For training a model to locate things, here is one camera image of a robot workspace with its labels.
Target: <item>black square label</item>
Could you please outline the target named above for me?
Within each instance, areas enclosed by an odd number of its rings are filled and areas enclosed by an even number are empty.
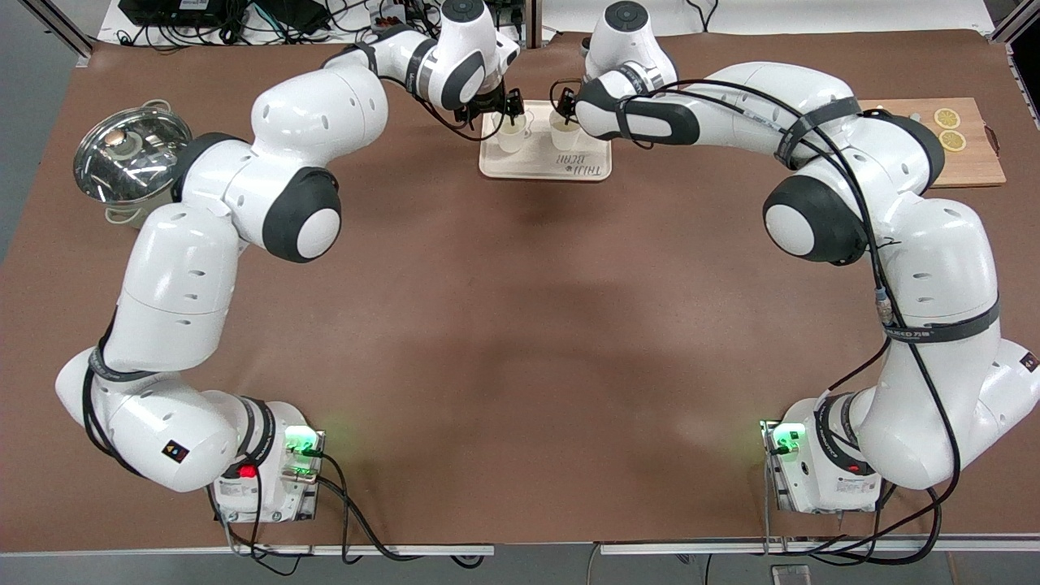
[[[170,441],[166,447],[162,448],[162,454],[180,463],[188,456],[188,450],[177,444],[176,441]]]
[[[1024,365],[1025,370],[1029,370],[1031,373],[1040,367],[1040,359],[1037,359],[1037,356],[1033,355],[1033,352],[1025,352],[1025,355],[1018,362]]]

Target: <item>wooden cutting board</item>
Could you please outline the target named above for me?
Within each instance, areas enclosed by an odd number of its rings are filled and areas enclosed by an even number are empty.
[[[939,135],[944,128],[935,122],[939,108],[950,108],[961,117],[961,124],[955,130],[964,135],[966,146],[960,152],[944,151],[946,164],[932,187],[979,187],[1003,185],[1004,177],[1000,160],[986,135],[986,123],[974,98],[929,98],[918,100],[860,100],[860,107],[870,109],[884,107],[899,116],[920,115],[920,122]]]

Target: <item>brown table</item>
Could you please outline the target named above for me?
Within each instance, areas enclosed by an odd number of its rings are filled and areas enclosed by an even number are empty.
[[[577,41],[525,52],[510,81],[544,99],[580,73]],[[982,215],[1005,335],[1040,349],[1040,133],[1002,46],[968,31],[664,45],[685,76],[772,59],[837,75],[862,98],[974,97],[1008,184],[936,195]],[[106,45],[73,73],[2,268],[0,549],[224,544],[201,492],[123,472],[54,396],[61,365],[104,330],[135,236],[77,192],[72,155],[96,122],[156,97],[199,133],[250,137],[253,99],[334,51]],[[760,209],[786,172],[769,157],[619,143],[600,184],[487,180],[475,145],[387,93],[383,137],[330,167],[344,201],[336,247],[307,265],[248,251],[220,349],[188,381],[300,407],[388,542],[761,535],[758,421],[880,344],[866,264],[773,246]],[[944,532],[1040,532],[1038,452],[1034,414],[967,468]],[[868,531],[868,517],[850,516],[844,531]],[[338,523],[322,497],[316,520],[262,537],[333,544]],[[774,516],[774,534],[836,529],[834,517]]]

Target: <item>white robotic arm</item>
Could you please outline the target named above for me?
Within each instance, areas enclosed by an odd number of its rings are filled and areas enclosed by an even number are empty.
[[[288,404],[199,392],[179,372],[216,350],[250,244],[294,262],[332,247],[341,206],[324,167],[382,134],[381,76],[448,108],[501,85],[518,48],[496,40],[484,3],[450,0],[442,12],[440,43],[390,31],[261,94],[252,144],[210,133],[178,154],[174,203],[141,227],[109,331],[55,382],[96,446],[176,491],[212,484],[229,519],[252,520],[258,503],[262,522],[306,517],[320,433]]]
[[[612,10],[629,4],[607,8],[593,33],[589,75],[574,108],[582,129],[602,139],[773,154],[796,170],[763,205],[765,229],[778,247],[844,265],[872,240],[880,243],[875,251],[887,280],[876,294],[890,338],[884,366],[874,387],[828,391],[784,416],[778,452],[794,507],[870,509],[881,477],[924,489],[954,473],[946,427],[911,344],[937,388],[962,467],[1029,414],[1040,399],[1038,360],[1000,337],[995,269],[982,223],[964,204],[920,197],[944,161],[934,134],[907,118],[861,112],[844,82],[790,65],[735,65],[671,90],[675,83],[658,73],[662,60],[649,20],[633,40],[647,45],[642,51],[598,42],[599,34],[617,36],[605,25]],[[850,164],[862,201],[835,152]]]

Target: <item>yellow lemon slice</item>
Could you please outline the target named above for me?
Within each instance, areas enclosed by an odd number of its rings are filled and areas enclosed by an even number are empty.
[[[940,128],[953,130],[961,125],[961,116],[948,107],[940,107],[935,110],[935,123]]]
[[[960,152],[964,150],[964,147],[968,146],[968,142],[964,139],[964,134],[957,130],[943,130],[939,134],[939,142],[942,143],[942,148],[950,152]]]

